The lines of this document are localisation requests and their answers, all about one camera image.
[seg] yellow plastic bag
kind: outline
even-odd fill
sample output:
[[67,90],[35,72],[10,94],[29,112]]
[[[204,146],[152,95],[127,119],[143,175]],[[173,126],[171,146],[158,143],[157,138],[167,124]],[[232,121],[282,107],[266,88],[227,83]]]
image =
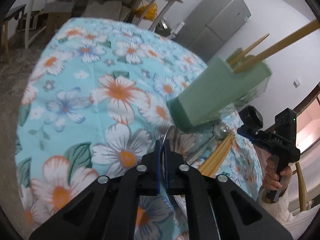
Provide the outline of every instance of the yellow plastic bag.
[[[134,14],[140,18],[143,12],[147,9],[147,7],[148,7],[148,4],[145,6],[141,6],[138,10],[134,12]],[[154,21],[157,16],[157,10],[158,10],[158,5],[156,3],[153,3],[150,9],[147,11],[146,15],[144,16],[144,19]]]

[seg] floral tablecloth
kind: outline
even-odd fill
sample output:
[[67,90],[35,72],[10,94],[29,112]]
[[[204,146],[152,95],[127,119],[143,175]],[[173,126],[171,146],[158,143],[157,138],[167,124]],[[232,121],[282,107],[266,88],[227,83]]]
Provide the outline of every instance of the floral tablecloth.
[[[99,175],[121,176],[152,152],[173,124],[166,102],[205,68],[187,49],[135,25],[69,20],[43,51],[20,107],[15,161],[30,226],[44,223]],[[237,113],[224,120],[241,125]],[[183,135],[184,157],[210,137],[212,128]],[[218,173],[256,198],[257,156],[247,139],[236,139]],[[135,239],[188,239],[163,188],[157,197],[140,198]]]

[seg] bamboo stick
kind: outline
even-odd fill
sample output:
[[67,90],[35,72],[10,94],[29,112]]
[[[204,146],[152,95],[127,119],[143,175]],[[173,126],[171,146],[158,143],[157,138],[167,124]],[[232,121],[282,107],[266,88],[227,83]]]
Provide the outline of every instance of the bamboo stick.
[[262,38],[258,39],[257,41],[255,41],[252,45],[250,45],[249,47],[247,47],[246,49],[244,49],[244,51],[242,51],[241,53],[239,53],[238,56],[236,56],[233,60],[227,61],[227,63],[232,66],[233,64],[237,63],[239,60],[241,60],[242,58],[245,57],[246,54],[248,54],[251,50],[253,50],[255,47],[257,47],[261,42],[263,42],[268,36],[270,35],[270,33],[267,33],[266,35],[264,35]]
[[225,158],[227,157],[229,151],[232,148],[232,144],[230,144],[227,148],[227,150],[223,153],[223,155],[221,156],[220,161],[217,163],[217,165],[215,166],[215,168],[211,171],[211,173],[209,174],[209,177],[214,178],[216,172],[218,171],[219,167],[221,166],[221,164],[223,163],[223,161],[225,160]]
[[294,42],[300,40],[301,38],[307,36],[308,34],[314,32],[315,30],[317,30],[319,28],[320,28],[320,23],[318,22],[318,20],[314,20],[314,21],[308,23],[307,25],[298,29],[294,33],[285,37],[283,40],[277,42],[276,44],[274,44],[270,48],[261,52],[257,56],[249,59],[247,62],[243,63],[241,66],[237,67],[233,72],[234,73],[241,73],[243,71],[250,69],[255,64],[261,62],[262,60],[265,60],[267,57],[272,56],[273,54],[288,47],[289,45],[293,44]]
[[212,169],[216,167],[216,165],[220,162],[220,159],[223,158],[225,151],[232,145],[234,140],[234,135],[230,136],[228,141],[223,145],[223,147],[214,155],[214,158],[209,162],[209,165],[203,170],[203,175],[209,176]]
[[198,170],[202,173],[203,170],[209,165],[210,161],[214,158],[215,154],[222,148],[222,146],[228,141],[228,138],[232,135],[232,132],[228,133],[225,139],[216,147],[216,149],[210,154],[210,156],[201,164]]
[[205,162],[199,167],[199,171],[203,174],[207,169],[214,164],[217,157],[220,155],[220,151],[224,149],[230,141],[234,139],[234,133],[230,132],[222,143],[211,153],[211,155],[205,160]]
[[307,210],[307,188],[303,178],[302,169],[300,163],[296,162],[296,170],[298,175],[298,192],[299,192],[299,206],[300,212]]

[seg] hand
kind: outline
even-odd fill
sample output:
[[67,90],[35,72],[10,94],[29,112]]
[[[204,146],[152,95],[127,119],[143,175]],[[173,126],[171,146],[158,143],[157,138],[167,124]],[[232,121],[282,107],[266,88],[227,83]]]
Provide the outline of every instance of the hand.
[[275,172],[275,163],[271,160],[271,158],[267,159],[267,167],[266,167],[266,176],[262,181],[262,185],[265,189],[269,190],[278,190],[278,188],[282,187],[282,190],[280,192],[280,196],[283,195],[285,190],[287,189],[289,182],[292,177],[292,170],[290,166],[286,166],[281,172],[281,176],[286,176],[283,185],[281,186],[279,180],[278,174]]

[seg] white sleeve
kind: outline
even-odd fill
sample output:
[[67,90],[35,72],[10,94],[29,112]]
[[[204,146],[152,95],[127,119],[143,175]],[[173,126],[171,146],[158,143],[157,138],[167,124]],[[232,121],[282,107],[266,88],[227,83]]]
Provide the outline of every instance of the white sleeve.
[[289,201],[287,190],[276,203],[264,203],[261,199],[261,194],[259,194],[257,202],[291,233],[293,240],[297,240],[303,234],[320,208],[320,205],[317,205],[310,210],[293,216],[288,211]]

